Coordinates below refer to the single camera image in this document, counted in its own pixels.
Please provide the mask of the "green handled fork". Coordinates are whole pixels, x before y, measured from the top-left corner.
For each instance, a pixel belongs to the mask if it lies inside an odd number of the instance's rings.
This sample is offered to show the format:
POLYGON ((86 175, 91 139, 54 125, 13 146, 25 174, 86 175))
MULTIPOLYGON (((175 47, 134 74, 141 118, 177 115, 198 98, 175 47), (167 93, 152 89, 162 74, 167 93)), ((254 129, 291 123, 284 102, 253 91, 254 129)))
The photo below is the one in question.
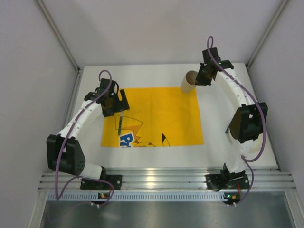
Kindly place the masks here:
POLYGON ((122 130, 122 121, 123 121, 123 114, 124 112, 122 111, 120 113, 120 117, 119 117, 119 124, 118 124, 118 136, 121 135, 121 130, 122 130))

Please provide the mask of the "beige paper cup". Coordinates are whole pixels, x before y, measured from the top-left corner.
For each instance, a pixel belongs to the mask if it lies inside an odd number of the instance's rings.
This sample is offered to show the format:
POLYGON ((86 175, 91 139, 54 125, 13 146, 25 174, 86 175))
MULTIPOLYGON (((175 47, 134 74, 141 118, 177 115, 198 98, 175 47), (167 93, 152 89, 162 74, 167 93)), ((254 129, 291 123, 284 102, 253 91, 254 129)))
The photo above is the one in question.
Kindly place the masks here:
POLYGON ((188 71, 181 83, 180 89, 183 93, 190 93, 193 91, 196 87, 196 77, 198 72, 197 71, 188 71))

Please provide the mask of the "yellow cartoon placemat cloth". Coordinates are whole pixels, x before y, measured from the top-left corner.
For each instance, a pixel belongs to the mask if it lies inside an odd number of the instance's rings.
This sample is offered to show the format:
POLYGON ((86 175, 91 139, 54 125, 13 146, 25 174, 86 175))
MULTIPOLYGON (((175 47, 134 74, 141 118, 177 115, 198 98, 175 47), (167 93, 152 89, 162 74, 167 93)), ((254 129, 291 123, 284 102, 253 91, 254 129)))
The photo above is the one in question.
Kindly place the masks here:
POLYGON ((183 93, 178 87, 128 88, 130 109, 104 119, 102 147, 174 147, 203 145, 196 91, 183 93))

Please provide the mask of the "white bowl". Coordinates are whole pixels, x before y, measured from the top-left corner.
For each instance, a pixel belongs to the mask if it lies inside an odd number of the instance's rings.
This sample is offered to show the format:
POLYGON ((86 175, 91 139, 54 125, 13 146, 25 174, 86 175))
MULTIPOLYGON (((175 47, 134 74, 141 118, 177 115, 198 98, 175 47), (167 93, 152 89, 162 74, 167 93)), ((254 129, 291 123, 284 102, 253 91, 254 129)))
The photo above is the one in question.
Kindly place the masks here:
POLYGON ((248 140, 244 143, 234 139, 230 132, 228 132, 228 138, 232 145, 232 151, 239 155, 248 156, 249 154, 256 154, 262 146, 262 135, 259 135, 256 140, 248 140))

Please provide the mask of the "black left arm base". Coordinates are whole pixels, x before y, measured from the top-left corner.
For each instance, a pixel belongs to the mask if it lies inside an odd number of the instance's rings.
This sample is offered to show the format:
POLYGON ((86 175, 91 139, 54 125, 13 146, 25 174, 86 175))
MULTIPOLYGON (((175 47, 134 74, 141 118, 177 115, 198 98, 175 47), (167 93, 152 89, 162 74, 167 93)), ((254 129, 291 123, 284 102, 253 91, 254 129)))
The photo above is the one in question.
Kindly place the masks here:
POLYGON ((120 190, 122 175, 107 175, 104 180, 82 179, 81 190, 120 190))

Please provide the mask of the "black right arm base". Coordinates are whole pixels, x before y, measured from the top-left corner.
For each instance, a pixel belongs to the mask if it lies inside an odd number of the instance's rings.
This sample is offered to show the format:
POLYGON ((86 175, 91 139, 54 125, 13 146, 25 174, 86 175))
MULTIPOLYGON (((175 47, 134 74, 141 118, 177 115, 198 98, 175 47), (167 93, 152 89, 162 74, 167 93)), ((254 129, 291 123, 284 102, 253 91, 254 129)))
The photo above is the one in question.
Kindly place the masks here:
POLYGON ((220 191, 233 189, 237 190, 249 188, 249 180, 245 173, 233 174, 229 177, 224 177, 221 174, 209 174, 206 175, 207 189, 220 191))

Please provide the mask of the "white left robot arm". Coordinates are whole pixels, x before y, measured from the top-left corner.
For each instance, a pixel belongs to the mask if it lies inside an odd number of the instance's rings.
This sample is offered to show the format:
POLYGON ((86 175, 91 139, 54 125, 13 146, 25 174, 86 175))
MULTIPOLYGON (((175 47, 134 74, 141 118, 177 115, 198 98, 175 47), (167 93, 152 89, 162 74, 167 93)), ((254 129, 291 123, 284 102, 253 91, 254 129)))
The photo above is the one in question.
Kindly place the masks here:
POLYGON ((119 88, 117 82, 100 79, 100 86, 85 96, 80 109, 66 127, 47 138, 48 167, 53 171, 90 179, 105 177, 104 167, 86 161, 80 140, 96 118, 107 118, 128 109, 125 91, 119 88))

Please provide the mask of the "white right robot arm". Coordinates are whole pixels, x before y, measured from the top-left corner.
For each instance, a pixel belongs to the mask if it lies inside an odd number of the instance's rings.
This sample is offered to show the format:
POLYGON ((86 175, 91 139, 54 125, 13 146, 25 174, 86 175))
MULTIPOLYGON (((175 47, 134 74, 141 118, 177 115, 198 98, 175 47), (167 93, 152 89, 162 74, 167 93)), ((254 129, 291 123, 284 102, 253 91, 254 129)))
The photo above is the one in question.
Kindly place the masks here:
POLYGON ((243 86, 232 63, 221 60, 217 48, 204 50, 202 56, 196 85, 210 86, 215 82, 223 89, 235 111, 226 130, 232 149, 221 176, 226 182, 238 180, 245 175, 246 162, 258 160, 264 151, 268 106, 259 103, 243 86))

